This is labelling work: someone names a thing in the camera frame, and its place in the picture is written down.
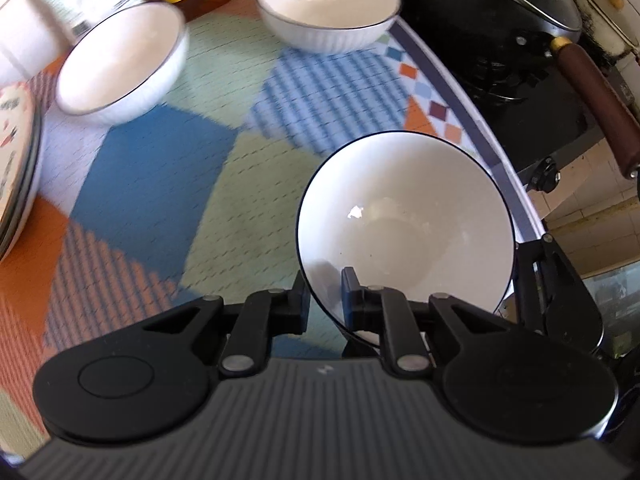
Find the white bowl black rim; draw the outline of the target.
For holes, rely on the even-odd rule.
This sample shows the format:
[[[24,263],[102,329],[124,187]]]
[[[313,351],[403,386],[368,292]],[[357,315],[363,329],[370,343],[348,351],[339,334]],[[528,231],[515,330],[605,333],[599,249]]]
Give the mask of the white bowl black rim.
[[[346,327],[341,272],[425,302],[446,292],[494,312],[510,287],[515,229],[490,173],[448,141],[369,134],[314,172],[296,217],[296,256],[319,307]]]

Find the pink rabbit carrot plate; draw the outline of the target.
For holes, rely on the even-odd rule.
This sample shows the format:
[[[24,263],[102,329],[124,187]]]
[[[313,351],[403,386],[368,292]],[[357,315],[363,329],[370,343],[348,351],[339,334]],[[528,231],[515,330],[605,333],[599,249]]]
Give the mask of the pink rabbit carrot plate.
[[[32,144],[35,100],[26,82],[1,89],[1,219],[6,218]]]

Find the colourful patchwork table mat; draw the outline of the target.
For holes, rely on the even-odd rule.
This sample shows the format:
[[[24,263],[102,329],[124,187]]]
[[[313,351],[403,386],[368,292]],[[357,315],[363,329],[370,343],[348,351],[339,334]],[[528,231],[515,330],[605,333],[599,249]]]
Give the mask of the colourful patchwork table mat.
[[[1,447],[47,439],[32,400],[55,353],[206,294],[288,287],[295,217],[323,159],[368,133],[463,148],[494,177],[519,240],[539,214],[494,134],[405,22],[351,54],[305,54],[257,18],[193,22],[186,65],[145,115],[88,127],[53,101],[58,66],[29,81],[43,114],[41,180],[1,266]]]

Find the black gas stove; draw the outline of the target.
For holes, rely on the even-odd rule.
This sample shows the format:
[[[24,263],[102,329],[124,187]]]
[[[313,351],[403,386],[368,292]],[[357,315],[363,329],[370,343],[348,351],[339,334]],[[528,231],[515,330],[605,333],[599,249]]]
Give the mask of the black gas stove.
[[[402,0],[401,16],[471,98],[526,188],[553,191],[565,165],[605,140],[556,64],[544,22],[518,3]]]

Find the teal patterned plate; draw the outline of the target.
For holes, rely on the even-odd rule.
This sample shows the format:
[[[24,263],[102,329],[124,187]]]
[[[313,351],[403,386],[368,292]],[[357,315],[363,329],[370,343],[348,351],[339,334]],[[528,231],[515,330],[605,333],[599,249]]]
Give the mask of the teal patterned plate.
[[[32,189],[32,182],[35,179],[36,166],[38,162],[41,136],[42,136],[42,118],[40,106],[35,109],[34,122],[32,123],[32,145],[29,147],[28,157],[26,160],[26,168],[21,177],[20,185],[17,190],[17,199],[11,210],[11,218],[9,224],[3,229],[1,235],[1,259],[10,252],[13,242],[18,237],[18,226],[24,217],[29,192]]]

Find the cream enamel pot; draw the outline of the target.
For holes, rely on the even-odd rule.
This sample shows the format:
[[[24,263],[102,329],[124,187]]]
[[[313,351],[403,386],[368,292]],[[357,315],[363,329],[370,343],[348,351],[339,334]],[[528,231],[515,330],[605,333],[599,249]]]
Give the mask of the cream enamel pot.
[[[582,31],[612,63],[628,54],[639,58],[639,39],[622,11],[610,0],[574,0],[574,3],[582,18]]]

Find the white ribbed bowl large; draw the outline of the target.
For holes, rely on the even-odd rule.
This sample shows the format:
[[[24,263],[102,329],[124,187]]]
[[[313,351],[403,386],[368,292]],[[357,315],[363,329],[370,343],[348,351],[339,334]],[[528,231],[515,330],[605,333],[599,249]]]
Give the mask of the white ribbed bowl large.
[[[88,125],[131,122],[177,81],[189,47],[182,12],[147,2],[118,11],[78,41],[58,73],[55,104]]]

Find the black wok with lid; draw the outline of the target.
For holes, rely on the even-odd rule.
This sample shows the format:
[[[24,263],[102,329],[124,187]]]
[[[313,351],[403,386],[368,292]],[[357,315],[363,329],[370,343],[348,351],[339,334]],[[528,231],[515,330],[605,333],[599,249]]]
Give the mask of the black wok with lid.
[[[512,0],[544,22],[550,35],[550,51],[560,71],[588,105],[618,169],[626,179],[639,177],[639,124],[602,75],[597,65],[577,44],[582,18],[573,0]]]

